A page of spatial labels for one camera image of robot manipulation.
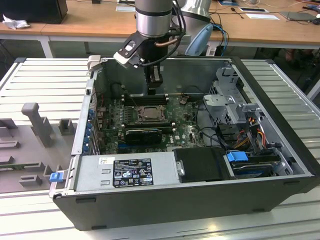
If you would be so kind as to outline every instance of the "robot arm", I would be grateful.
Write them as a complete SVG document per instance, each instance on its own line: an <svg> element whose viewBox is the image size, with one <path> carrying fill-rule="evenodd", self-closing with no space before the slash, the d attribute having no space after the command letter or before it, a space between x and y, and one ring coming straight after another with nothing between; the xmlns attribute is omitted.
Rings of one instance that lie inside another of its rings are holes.
<svg viewBox="0 0 320 240"><path fill-rule="evenodd" d="M162 82L160 63L177 50L199 56L207 45L211 0L187 0L184 7L173 0L136 0L136 32L131 34L114 58L124 67L143 67L148 93L154 94ZM180 46L189 36L188 46Z"/></svg>

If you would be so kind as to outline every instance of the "computer case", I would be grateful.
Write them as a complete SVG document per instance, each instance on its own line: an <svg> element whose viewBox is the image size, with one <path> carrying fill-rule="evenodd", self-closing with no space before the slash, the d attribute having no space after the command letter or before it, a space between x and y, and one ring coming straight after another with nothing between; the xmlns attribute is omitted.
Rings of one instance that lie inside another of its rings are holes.
<svg viewBox="0 0 320 240"><path fill-rule="evenodd" d="M60 24L67 14L66 0L3 0L0 1L3 15L28 23Z"/></svg>

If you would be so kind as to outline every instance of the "motherboard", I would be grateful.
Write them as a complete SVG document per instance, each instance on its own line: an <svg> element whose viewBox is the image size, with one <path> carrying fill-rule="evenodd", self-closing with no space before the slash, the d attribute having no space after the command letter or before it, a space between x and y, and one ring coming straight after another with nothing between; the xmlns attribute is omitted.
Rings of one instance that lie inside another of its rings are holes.
<svg viewBox="0 0 320 240"><path fill-rule="evenodd" d="M132 105L113 99L103 113L101 132L105 154L171 152L176 148L204 147L195 125L195 102L168 96L166 104Z"/></svg>

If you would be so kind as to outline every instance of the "white table leg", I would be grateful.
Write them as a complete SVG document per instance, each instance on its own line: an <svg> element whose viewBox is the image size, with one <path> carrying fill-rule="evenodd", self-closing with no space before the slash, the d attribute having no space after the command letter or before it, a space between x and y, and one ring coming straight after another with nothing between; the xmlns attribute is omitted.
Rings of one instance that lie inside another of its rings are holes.
<svg viewBox="0 0 320 240"><path fill-rule="evenodd" d="M87 41L84 42L84 49L86 54L90 54L89 42Z"/></svg>
<svg viewBox="0 0 320 240"><path fill-rule="evenodd" d="M38 41L40 41L44 55L46 58L54 58L55 54L52 52L50 47L50 40L48 36L39 36Z"/></svg>
<svg viewBox="0 0 320 240"><path fill-rule="evenodd" d="M307 97L310 100L313 100L319 93L320 93L320 80L316 83L316 85L314 85L314 87L308 93Z"/></svg>
<svg viewBox="0 0 320 240"><path fill-rule="evenodd" d="M214 56L219 43L215 41L208 42L208 48L206 50L206 56Z"/></svg>

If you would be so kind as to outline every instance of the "power supply label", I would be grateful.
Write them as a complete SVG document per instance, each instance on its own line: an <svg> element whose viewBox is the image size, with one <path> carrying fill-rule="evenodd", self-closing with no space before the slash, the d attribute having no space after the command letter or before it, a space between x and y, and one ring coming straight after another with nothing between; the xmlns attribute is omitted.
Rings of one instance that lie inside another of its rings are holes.
<svg viewBox="0 0 320 240"><path fill-rule="evenodd" d="M154 184L151 159L116 160L113 162L115 188L148 186Z"/></svg>

